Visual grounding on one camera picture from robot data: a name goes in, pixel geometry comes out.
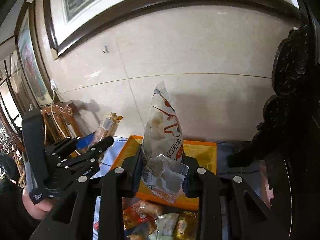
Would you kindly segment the person's hand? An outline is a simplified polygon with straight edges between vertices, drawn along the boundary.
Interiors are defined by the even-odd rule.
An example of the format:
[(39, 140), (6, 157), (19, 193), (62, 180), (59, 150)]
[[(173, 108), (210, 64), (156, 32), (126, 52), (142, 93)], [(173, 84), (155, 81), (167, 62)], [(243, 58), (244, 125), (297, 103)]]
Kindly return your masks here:
[(56, 204), (55, 199), (44, 199), (38, 204), (34, 204), (29, 197), (26, 187), (23, 188), (22, 202), (27, 213), (35, 220), (43, 220)]

